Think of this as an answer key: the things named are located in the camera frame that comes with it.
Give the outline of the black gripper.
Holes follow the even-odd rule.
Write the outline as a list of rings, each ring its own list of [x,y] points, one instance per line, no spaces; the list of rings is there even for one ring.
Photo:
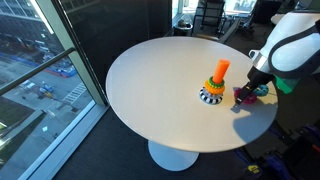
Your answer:
[[[273,80],[274,76],[252,67],[247,74],[249,82],[242,89],[237,90],[235,103],[241,105],[243,101],[254,101],[257,99],[253,90],[259,85],[266,85]]]

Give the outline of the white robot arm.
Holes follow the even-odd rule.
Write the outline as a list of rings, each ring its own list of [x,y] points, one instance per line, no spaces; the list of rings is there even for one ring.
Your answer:
[[[320,72],[320,12],[285,14],[252,60],[249,81],[235,98],[237,105],[273,78],[282,92],[291,93],[301,78]]]

